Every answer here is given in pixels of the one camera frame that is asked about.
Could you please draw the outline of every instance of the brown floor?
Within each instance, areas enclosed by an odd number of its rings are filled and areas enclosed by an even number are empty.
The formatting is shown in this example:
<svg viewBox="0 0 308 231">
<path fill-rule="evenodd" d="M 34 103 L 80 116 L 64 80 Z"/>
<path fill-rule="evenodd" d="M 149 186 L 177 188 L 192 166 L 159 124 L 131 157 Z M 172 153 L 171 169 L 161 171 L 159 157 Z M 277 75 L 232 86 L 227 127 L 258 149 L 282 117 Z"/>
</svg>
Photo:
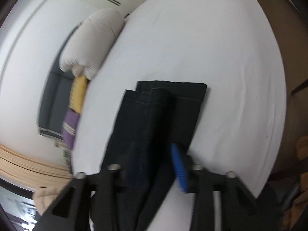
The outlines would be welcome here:
<svg viewBox="0 0 308 231">
<path fill-rule="evenodd" d="M 257 0 L 278 42 L 287 86 L 287 110 L 283 138 L 273 171 L 297 161 L 295 144 L 308 135 L 308 88 L 290 92 L 308 78 L 308 27 L 288 0 Z"/>
</svg>

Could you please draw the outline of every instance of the purple pillow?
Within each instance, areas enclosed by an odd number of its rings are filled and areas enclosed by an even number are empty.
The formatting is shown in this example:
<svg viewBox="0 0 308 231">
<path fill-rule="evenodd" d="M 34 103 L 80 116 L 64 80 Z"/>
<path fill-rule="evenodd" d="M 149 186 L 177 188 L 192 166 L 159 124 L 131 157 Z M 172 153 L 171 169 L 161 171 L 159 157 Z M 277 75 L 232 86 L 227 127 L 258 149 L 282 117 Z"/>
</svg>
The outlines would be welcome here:
<svg viewBox="0 0 308 231">
<path fill-rule="evenodd" d="M 62 124 L 62 138 L 65 141 L 69 150 L 73 149 L 75 141 L 75 133 L 80 114 L 76 113 L 71 108 L 68 108 Z"/>
</svg>

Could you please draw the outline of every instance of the white bed sheet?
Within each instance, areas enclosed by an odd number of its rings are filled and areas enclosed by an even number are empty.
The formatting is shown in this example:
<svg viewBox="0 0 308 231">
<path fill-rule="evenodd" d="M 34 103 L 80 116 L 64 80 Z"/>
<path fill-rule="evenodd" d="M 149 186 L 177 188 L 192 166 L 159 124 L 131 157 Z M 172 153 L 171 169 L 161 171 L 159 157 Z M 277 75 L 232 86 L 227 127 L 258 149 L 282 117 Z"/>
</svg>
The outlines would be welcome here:
<svg viewBox="0 0 308 231">
<path fill-rule="evenodd" d="M 190 152 L 211 171 L 235 171 L 259 195 L 279 150 L 286 89 L 256 0 L 147 0 L 136 9 L 88 88 L 75 172 L 99 172 L 123 93 L 138 80 L 206 83 Z M 188 230 L 191 205 L 175 183 L 149 230 Z"/>
</svg>

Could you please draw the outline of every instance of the yellow pillow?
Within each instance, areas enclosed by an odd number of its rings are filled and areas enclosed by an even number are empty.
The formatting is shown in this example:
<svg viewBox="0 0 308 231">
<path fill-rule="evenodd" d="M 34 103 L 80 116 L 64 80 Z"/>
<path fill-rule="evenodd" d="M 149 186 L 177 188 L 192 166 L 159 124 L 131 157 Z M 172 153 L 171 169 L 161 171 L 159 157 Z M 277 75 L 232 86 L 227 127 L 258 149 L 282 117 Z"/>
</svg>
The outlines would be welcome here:
<svg viewBox="0 0 308 231">
<path fill-rule="evenodd" d="M 73 81 L 70 90 L 70 105 L 69 107 L 76 113 L 81 114 L 84 96 L 88 86 L 88 79 L 85 75 L 76 77 Z"/>
</svg>

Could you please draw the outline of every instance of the curtain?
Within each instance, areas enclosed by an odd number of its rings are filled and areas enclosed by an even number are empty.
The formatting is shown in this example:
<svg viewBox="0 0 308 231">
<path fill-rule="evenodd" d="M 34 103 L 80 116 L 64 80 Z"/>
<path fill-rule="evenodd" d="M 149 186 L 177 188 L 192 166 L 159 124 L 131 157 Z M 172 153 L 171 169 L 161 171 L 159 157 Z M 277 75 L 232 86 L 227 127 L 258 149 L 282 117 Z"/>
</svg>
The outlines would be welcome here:
<svg viewBox="0 0 308 231">
<path fill-rule="evenodd" d="M 62 187 L 73 177 L 68 168 L 24 156 L 2 145 L 0 145 L 0 174 L 33 189 Z"/>
</svg>

